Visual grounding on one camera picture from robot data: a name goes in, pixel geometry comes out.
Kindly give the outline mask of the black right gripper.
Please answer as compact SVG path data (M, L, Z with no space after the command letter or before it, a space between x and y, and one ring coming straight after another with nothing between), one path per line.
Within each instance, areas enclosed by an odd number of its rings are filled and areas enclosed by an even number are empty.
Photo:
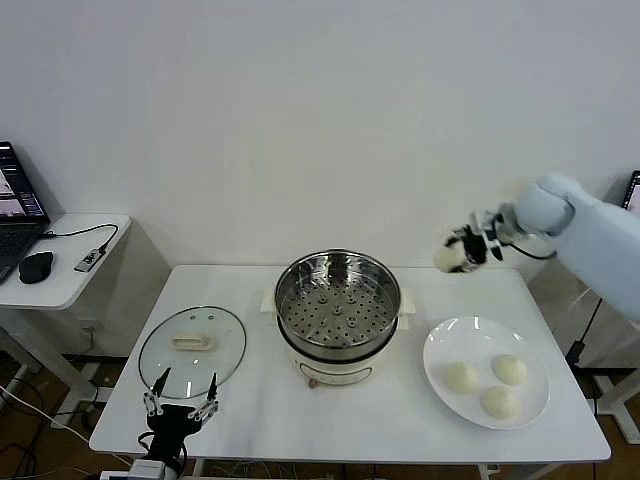
M452 266L448 270L449 273L470 273L487 262L487 247L484 238L475 234L470 226L456 228L452 231L452 235L462 239L466 263Z

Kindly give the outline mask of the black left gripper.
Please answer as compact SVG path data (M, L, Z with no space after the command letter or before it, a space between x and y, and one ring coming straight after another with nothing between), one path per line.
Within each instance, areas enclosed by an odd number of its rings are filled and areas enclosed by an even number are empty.
M188 436L199 431L198 421L208 421L218 411L217 373L214 372L205 401L197 408L160 403L171 369L167 368L150 391L143 394L147 425L153 433L148 458L178 458Z

